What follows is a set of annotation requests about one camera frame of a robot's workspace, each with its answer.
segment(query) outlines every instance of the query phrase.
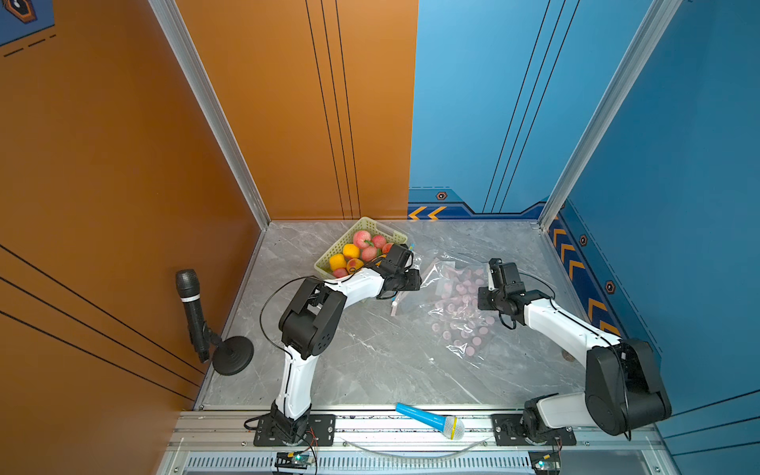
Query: basket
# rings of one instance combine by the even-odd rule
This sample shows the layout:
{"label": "basket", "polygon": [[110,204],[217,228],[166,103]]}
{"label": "basket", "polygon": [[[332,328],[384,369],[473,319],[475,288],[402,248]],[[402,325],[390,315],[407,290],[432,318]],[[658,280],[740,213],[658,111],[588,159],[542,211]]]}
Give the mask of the basket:
{"label": "basket", "polygon": [[399,233],[397,230],[386,226],[382,223],[368,218],[362,217],[362,219],[356,221],[345,234],[343,234],[339,240],[335,242],[330,248],[314,263],[314,270],[317,271],[317,275],[324,279],[334,279],[335,276],[330,272],[330,257],[343,252],[343,246],[353,242],[353,234],[356,231],[369,231],[373,236],[379,234],[383,236],[388,242],[394,244],[406,244],[407,235]]}

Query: orange wall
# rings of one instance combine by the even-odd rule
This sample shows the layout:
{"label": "orange wall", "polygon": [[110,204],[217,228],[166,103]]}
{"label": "orange wall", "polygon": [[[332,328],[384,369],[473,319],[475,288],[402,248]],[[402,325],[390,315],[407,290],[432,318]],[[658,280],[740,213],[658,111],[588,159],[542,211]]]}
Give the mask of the orange wall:
{"label": "orange wall", "polygon": [[404,218],[417,2],[177,2],[272,219]]}
{"label": "orange wall", "polygon": [[259,229],[148,3],[54,8],[0,47],[3,468],[152,473],[206,370],[174,273],[220,331]]}

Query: round stand base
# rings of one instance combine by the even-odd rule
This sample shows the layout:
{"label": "round stand base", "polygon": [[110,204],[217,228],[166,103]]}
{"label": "round stand base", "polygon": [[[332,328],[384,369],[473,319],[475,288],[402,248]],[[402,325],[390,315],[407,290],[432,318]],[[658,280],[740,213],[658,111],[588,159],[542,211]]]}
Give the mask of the round stand base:
{"label": "round stand base", "polygon": [[226,350],[217,348],[211,365],[216,372],[224,376],[232,376],[241,372],[253,358],[253,343],[242,336],[227,338],[224,341]]}

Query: ventilation grille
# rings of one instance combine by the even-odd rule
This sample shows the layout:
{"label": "ventilation grille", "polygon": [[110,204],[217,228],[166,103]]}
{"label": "ventilation grille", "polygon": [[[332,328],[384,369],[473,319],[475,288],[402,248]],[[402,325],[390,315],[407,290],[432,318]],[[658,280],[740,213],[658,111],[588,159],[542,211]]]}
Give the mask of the ventilation grille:
{"label": "ventilation grille", "polygon": [[386,473],[414,472],[415,470],[435,470],[438,473],[463,472],[499,472],[515,469],[516,473],[533,473],[527,455],[463,455],[446,461],[435,461],[426,458],[398,460],[375,457],[372,455],[353,454],[349,456],[320,456],[319,471],[325,473],[366,473],[379,471]]}
{"label": "ventilation grille", "polygon": [[271,472],[272,463],[273,458],[270,453],[243,455],[240,452],[197,452],[188,457],[185,469],[188,471],[198,471],[198,469],[209,468],[234,468],[238,469],[237,471]]}
{"label": "ventilation grille", "polygon": [[[405,453],[406,457],[418,453]],[[470,453],[446,461],[426,458],[398,460],[372,454],[325,452],[319,454],[320,475],[354,475],[360,473],[534,473],[525,451],[489,451]],[[194,452],[188,457],[185,471],[189,473],[271,473],[274,453],[245,454],[245,452]]]}

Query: yellow fruit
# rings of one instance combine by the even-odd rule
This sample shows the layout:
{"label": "yellow fruit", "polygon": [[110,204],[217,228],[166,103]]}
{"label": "yellow fruit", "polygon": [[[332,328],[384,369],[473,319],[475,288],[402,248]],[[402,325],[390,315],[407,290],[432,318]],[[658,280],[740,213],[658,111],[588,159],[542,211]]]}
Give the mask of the yellow fruit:
{"label": "yellow fruit", "polygon": [[343,255],[346,256],[346,259],[358,259],[360,253],[361,249],[354,244],[346,244],[343,246]]}
{"label": "yellow fruit", "polygon": [[335,271],[337,269],[346,268],[346,258],[342,254],[336,254],[330,258],[330,270]]}

